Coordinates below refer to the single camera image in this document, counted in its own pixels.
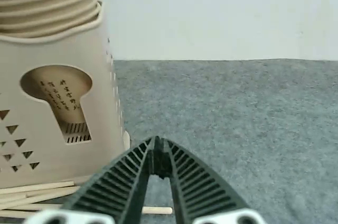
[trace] keyhole-shaped opening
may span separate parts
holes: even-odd
[[[84,133],[67,128],[86,124],[80,98],[91,89],[92,80],[85,72],[69,66],[39,67],[27,72],[20,84],[28,95],[50,104],[67,143],[74,133]]]

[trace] beige plastic basket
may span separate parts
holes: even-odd
[[[0,188],[82,181],[128,148],[108,42],[104,6],[59,34],[0,36]]]

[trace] triangular hole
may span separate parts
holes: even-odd
[[[0,119],[4,120],[10,110],[0,110]]]
[[[13,157],[14,154],[5,154],[3,155],[3,157],[6,159],[6,161],[9,161],[12,157]]]
[[[25,138],[23,139],[16,139],[15,142],[17,144],[18,147],[21,147],[21,145],[26,141]]]
[[[17,129],[18,125],[10,125],[10,126],[6,126],[8,132],[10,134],[13,134],[15,132],[15,130]]]
[[[17,165],[17,166],[12,166],[12,169],[14,170],[14,172],[18,171],[18,169],[21,167],[21,165]]]
[[[32,153],[33,151],[28,151],[28,152],[23,152],[22,154],[25,156],[26,159],[28,159],[28,157],[30,157]]]
[[[30,166],[32,169],[35,169],[36,166],[38,166],[39,162],[35,162],[35,163],[30,163]]]

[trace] gray carpet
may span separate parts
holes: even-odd
[[[116,70],[134,141],[180,143],[270,224],[338,222],[338,63],[116,61]],[[168,180],[148,187],[146,205],[172,205]]]

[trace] table surface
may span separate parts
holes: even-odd
[[[338,222],[337,62],[115,61],[115,67],[134,142],[153,135],[178,142],[268,223]],[[173,205],[168,179],[151,177],[145,205]],[[175,219],[143,216],[142,223]]]

